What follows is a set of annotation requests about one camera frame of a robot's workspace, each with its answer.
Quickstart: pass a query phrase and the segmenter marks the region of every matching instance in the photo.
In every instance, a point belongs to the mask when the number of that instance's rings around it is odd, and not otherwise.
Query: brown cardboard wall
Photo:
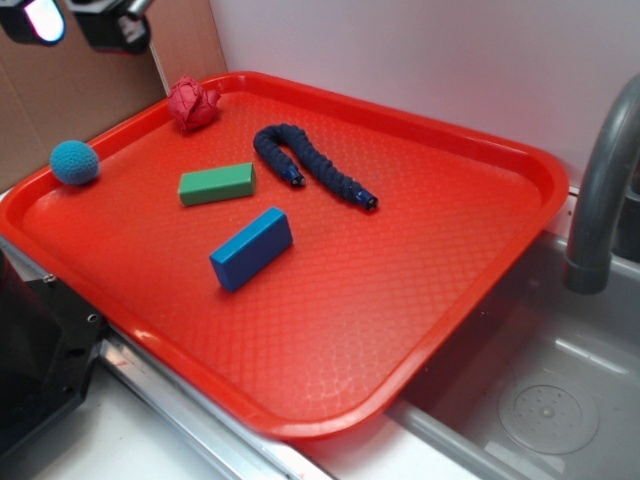
[[[199,80],[226,72],[209,0],[157,1],[147,17],[167,88],[182,75]]]
[[[44,166],[58,143],[90,140],[165,95],[151,53],[95,52],[63,3],[57,46],[13,43],[0,30],[0,192]]]

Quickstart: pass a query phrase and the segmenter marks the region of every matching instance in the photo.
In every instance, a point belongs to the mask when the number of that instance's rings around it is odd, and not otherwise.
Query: tray rim
[[[416,347],[407,354],[404,361],[361,403],[352,406],[338,416],[316,421],[297,421],[273,414],[242,391],[231,392],[230,396],[223,395],[223,401],[220,403],[225,408],[252,428],[268,435],[283,439],[326,436],[360,423],[386,408],[397,392],[410,380],[412,374],[428,361],[430,356],[452,333],[443,335],[440,330],[450,330],[452,321],[457,327],[464,320],[473,305],[479,301],[477,300],[478,295],[481,299],[528,248],[564,204],[569,192],[568,178],[559,161],[549,153],[535,147],[257,72],[214,75],[202,80],[201,84],[205,89],[216,89],[222,95],[248,91],[259,95],[268,94],[269,98],[298,107],[301,106],[300,102],[306,102],[307,105],[313,104],[314,112],[329,116],[336,116],[339,109],[339,117],[342,121],[387,134],[391,133],[394,136],[423,144],[425,141],[432,141],[440,142],[440,145],[444,146],[446,142],[453,142],[455,144],[453,148],[452,145],[447,144],[449,148],[440,149],[472,160],[482,161],[480,158],[482,155],[491,154],[492,165],[529,179],[538,188],[541,196],[541,208],[537,214],[511,238],[498,257],[491,262],[490,270],[499,270],[502,272],[501,275],[495,278],[495,275],[489,275],[485,269],[485,272],[473,282],[471,287],[458,298],[453,307],[430,330],[429,336],[434,337],[435,340],[421,339]],[[318,99],[322,100],[320,108],[317,105]],[[107,158],[132,141],[140,139],[170,121],[172,117],[167,104],[168,99],[163,99],[88,143],[96,150],[100,158]],[[384,122],[374,122],[372,121],[374,117],[378,120],[384,119]],[[73,269],[48,254],[35,239],[29,238],[20,229],[24,212],[38,198],[58,186],[60,183],[55,179],[48,166],[19,182],[0,202],[0,234],[47,271],[53,272],[72,285],[88,301],[98,307],[105,302],[112,303],[112,300],[101,295],[99,289],[85,282],[81,276],[73,272]],[[146,322],[138,319],[122,305],[111,305],[107,315],[128,319],[127,324],[133,325],[131,330],[135,330],[135,325],[139,323],[144,324],[146,331],[149,330],[149,325]],[[179,374],[188,373],[187,380],[214,401],[217,401],[219,397],[212,396],[200,386],[208,385],[211,387],[208,390],[214,391],[216,387],[223,387],[224,390],[229,386],[226,379],[216,372],[204,368],[197,359],[189,357],[169,339],[163,338],[162,334],[156,337],[155,342],[149,342],[135,336],[131,337],[126,332],[125,336],[132,338],[152,355],[162,358],[163,363]],[[158,338],[162,338],[163,342],[157,341]],[[229,407],[228,400],[230,398],[233,400],[233,408]]]

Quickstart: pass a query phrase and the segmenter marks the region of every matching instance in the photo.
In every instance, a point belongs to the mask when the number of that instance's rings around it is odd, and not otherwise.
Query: white wall
[[[210,0],[256,70],[521,141],[578,185],[640,72],[637,0]]]

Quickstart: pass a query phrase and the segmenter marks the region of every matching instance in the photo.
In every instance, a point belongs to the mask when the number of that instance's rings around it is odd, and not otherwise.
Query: red crumpled ball
[[[204,127],[213,121],[220,100],[215,90],[205,91],[193,78],[183,76],[169,92],[169,111],[182,130]]]

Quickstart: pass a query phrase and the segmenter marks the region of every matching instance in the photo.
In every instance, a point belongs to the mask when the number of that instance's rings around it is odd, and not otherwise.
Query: black device
[[[0,250],[0,462],[82,403],[105,331],[64,282],[24,282]]]
[[[89,45],[100,52],[140,54],[151,41],[144,13],[153,0],[65,0]],[[53,46],[66,23],[55,0],[0,0],[0,25],[18,43]]]

